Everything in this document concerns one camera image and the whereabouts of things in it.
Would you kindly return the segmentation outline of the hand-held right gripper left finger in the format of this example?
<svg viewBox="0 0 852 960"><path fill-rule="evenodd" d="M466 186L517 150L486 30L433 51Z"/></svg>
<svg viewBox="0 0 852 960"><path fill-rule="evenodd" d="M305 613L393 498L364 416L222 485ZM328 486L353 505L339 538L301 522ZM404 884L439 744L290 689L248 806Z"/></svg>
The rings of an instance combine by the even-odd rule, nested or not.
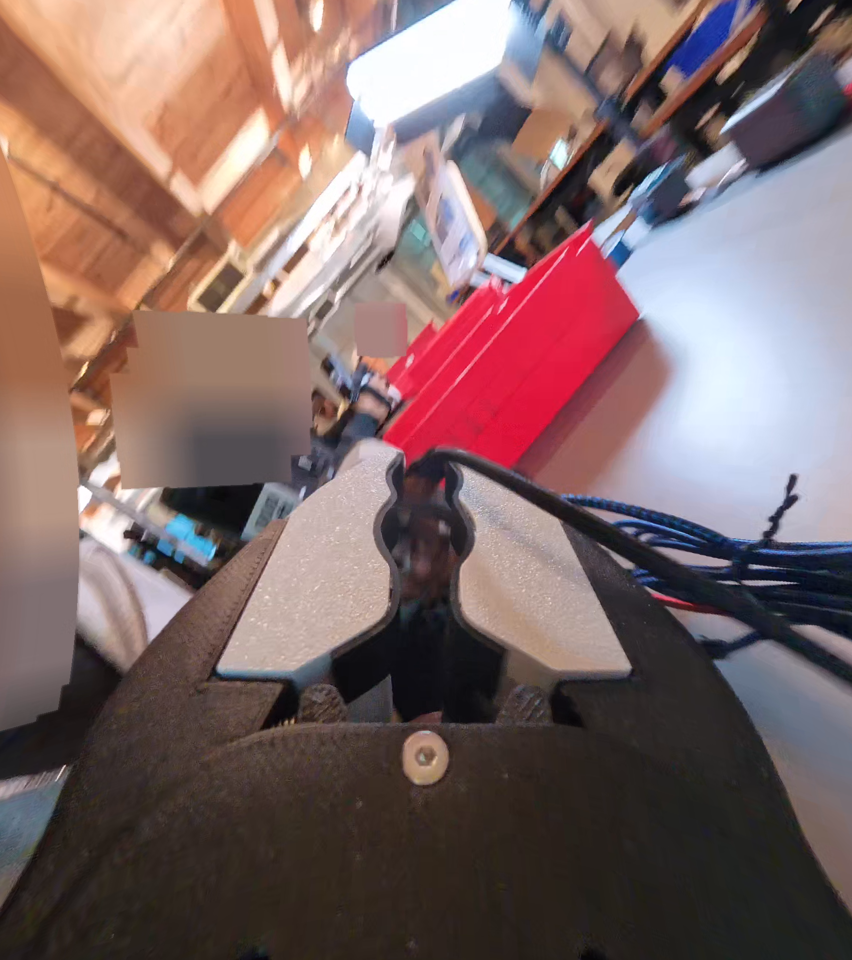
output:
<svg viewBox="0 0 852 960"><path fill-rule="evenodd" d="M289 516L217 662L218 678L298 690L331 683L337 661L390 624L399 573L384 522L405 465L398 448L361 440Z"/></svg>

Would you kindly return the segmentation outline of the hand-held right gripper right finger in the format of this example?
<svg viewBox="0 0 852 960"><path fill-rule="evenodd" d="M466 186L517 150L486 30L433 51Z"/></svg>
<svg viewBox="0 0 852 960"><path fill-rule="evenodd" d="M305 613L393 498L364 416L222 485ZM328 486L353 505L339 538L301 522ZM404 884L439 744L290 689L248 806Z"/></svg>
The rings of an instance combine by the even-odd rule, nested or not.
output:
<svg viewBox="0 0 852 960"><path fill-rule="evenodd" d="M630 660L562 522L474 469L453 474L466 531L453 606L500 654L504 678L545 690L628 678Z"/></svg>

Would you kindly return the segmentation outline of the red plastic bin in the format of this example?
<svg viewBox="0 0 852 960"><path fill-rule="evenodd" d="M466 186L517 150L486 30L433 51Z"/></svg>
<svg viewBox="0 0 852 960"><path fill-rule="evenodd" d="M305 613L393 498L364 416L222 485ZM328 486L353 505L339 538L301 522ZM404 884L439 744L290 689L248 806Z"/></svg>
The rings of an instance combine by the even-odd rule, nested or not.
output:
<svg viewBox="0 0 852 960"><path fill-rule="evenodd" d="M450 448L514 467L638 318L588 222L409 348L394 380L405 405L384 441L408 463Z"/></svg>

